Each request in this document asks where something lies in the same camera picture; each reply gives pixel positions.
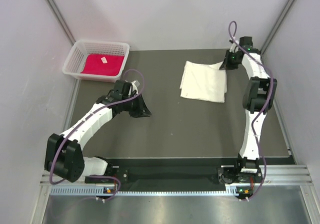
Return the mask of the white t shirt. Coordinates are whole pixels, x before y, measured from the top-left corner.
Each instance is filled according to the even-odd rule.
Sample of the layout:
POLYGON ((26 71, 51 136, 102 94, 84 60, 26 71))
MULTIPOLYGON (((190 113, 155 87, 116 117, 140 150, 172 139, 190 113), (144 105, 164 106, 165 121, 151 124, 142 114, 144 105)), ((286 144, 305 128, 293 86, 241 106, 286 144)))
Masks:
POLYGON ((197 64, 187 61, 180 84, 180 96, 187 99, 224 103, 227 73, 220 70, 222 62, 197 64))

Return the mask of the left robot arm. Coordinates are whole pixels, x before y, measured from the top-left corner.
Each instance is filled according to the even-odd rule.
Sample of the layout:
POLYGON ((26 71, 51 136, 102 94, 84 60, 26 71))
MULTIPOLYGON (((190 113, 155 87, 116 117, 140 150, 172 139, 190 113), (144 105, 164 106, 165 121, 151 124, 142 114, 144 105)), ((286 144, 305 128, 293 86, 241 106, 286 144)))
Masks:
POLYGON ((122 112, 132 118, 150 117, 142 97, 139 82, 117 80, 113 89, 100 96, 88 113, 61 134, 52 134, 47 140, 44 169, 62 180, 76 182, 81 177, 97 176, 102 182, 113 178, 111 164, 102 157, 84 157, 83 149, 88 141, 108 122, 122 112))

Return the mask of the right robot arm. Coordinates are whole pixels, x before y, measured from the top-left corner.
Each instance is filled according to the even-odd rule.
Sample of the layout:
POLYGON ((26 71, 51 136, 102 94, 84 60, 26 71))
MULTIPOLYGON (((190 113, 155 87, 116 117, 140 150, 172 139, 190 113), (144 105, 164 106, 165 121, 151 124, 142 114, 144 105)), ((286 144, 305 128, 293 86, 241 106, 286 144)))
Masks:
POLYGON ((252 37, 241 37, 230 41, 232 47, 226 51, 220 70, 235 70, 242 65, 248 76, 242 106, 245 109, 246 126, 242 147, 236 166, 225 178, 244 182, 261 175, 259 167, 260 135, 267 112, 273 105, 277 80, 270 77, 261 61, 261 52, 253 47, 252 37))

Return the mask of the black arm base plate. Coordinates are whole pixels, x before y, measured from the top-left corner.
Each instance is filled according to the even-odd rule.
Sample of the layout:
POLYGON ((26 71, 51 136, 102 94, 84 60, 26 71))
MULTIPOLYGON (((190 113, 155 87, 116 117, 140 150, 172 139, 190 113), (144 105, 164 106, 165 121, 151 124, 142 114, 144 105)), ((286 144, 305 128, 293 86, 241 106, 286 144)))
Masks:
POLYGON ((260 181, 259 160, 246 158, 108 158, 102 177, 90 174, 87 184, 111 184, 122 191, 197 191, 224 184, 260 181))

